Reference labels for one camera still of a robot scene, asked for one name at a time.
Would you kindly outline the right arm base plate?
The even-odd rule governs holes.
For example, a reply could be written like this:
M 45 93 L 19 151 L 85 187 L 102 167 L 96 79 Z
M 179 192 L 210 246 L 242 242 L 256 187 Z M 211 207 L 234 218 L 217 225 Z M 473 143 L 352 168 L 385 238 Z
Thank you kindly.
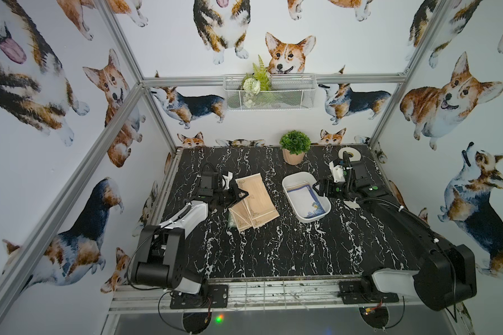
M 369 279 L 350 279 L 338 283 L 338 297 L 344 304 L 396 303 L 400 299 L 395 293 L 378 291 Z

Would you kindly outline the blue bordered floral paper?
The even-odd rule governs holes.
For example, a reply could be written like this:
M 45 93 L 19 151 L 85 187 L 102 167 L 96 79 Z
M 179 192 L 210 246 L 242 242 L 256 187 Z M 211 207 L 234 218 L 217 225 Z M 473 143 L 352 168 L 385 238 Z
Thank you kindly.
M 299 219 L 308 221 L 326 214 L 326 210 L 309 184 L 292 186 L 286 190 L 286 193 Z

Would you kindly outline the white storage box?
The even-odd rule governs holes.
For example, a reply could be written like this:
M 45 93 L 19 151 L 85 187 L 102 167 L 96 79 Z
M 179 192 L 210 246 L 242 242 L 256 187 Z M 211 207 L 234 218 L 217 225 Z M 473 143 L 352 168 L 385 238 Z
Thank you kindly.
M 318 195 L 312 188 L 316 183 L 308 172 L 290 174 L 282 180 L 283 191 L 300 223 L 321 220 L 331 211 L 329 199 Z

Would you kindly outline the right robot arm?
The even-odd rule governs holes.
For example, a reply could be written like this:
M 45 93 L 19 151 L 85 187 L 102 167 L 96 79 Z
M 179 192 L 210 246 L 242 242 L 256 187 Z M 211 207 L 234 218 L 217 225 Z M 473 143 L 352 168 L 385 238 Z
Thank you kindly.
M 475 259 L 465 245 L 454 245 L 440 237 L 419 216 L 393 201 L 393 194 L 370 180 L 349 148 L 331 161 L 332 176 L 314 184 L 314 190 L 346 207 L 361 209 L 389 227 L 396 236 L 408 239 L 409 251 L 417 259 L 415 270 L 378 267 L 361 276 L 362 294 L 396 294 L 419 298 L 433 311 L 475 297 Z

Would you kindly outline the tan stationery paper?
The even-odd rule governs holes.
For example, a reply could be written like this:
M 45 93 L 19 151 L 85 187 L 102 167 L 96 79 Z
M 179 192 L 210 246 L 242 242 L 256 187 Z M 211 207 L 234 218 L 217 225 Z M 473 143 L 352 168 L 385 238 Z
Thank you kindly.
M 249 196 L 240 202 L 244 204 L 250 216 L 252 228 L 260 228 L 279 217 L 279 212 L 271 200 L 260 173 L 237 179 L 236 183 L 239 188 L 249 193 Z
M 235 222 L 239 232 L 243 232 L 252 227 L 250 216 L 248 215 L 243 203 L 240 202 L 237 205 L 232 206 L 229 209 L 229 212 L 231 213 L 231 216 L 233 216 L 233 221 Z

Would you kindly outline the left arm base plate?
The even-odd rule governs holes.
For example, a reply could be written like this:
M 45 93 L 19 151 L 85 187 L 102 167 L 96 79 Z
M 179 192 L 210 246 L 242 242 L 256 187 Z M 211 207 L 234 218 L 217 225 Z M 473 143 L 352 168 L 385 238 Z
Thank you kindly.
M 172 292 L 170 308 L 198 309 L 198 308 L 226 308 L 229 298 L 228 285 L 204 286 L 196 295 L 189 293 Z

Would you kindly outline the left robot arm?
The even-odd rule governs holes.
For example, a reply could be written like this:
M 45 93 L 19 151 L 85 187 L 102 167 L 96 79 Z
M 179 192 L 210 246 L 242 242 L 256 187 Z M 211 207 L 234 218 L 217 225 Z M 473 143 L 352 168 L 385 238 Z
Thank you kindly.
M 211 214 L 237 205 L 248 195 L 239 188 L 233 173 L 204 164 L 198 186 L 192 197 L 184 200 L 184 207 L 170 219 L 142 229 L 127 269 L 129 284 L 141 290 L 206 295 L 205 277 L 187 269 L 186 238 Z

